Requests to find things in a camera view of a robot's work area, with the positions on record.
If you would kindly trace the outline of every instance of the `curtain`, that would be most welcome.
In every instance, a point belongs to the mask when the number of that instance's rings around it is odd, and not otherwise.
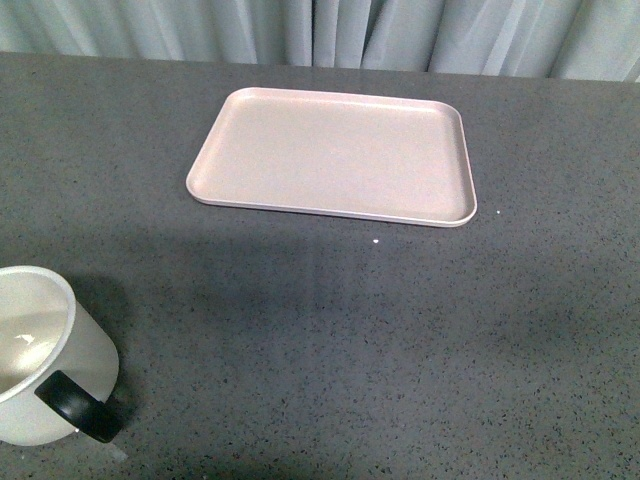
[[[0,51],[640,81],[638,0],[0,0]]]

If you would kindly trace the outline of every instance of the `plastic tray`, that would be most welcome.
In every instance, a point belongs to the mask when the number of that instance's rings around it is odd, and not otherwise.
[[[436,227],[477,208],[454,108],[346,93],[232,93],[187,188],[211,205]]]

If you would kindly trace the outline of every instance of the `gray countertop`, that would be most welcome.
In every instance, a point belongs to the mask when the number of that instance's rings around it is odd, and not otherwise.
[[[197,203],[247,86],[452,105],[477,215]],[[640,476],[640,85],[1,54],[0,107],[0,266],[69,280],[126,424],[3,479]]]

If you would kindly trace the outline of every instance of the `black handle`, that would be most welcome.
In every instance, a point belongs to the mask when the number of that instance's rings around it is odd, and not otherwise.
[[[42,382],[35,394],[67,422],[99,442],[110,442],[122,428],[104,403],[93,398],[60,370]]]

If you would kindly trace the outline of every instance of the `mug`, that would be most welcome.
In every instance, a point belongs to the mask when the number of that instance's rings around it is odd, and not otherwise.
[[[111,339],[71,286],[40,267],[0,268],[0,440],[42,445],[81,430],[109,442],[118,376]]]

